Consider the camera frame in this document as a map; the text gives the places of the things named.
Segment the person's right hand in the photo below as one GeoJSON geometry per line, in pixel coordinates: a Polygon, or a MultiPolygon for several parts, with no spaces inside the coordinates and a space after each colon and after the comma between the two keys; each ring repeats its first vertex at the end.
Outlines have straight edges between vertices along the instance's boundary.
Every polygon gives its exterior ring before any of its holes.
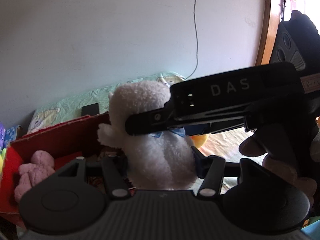
{"type": "Polygon", "coordinates": [[[309,199],[310,208],[319,212],[319,134],[311,143],[306,166],[297,167],[271,154],[264,157],[262,166],[303,191],[309,199]]]}

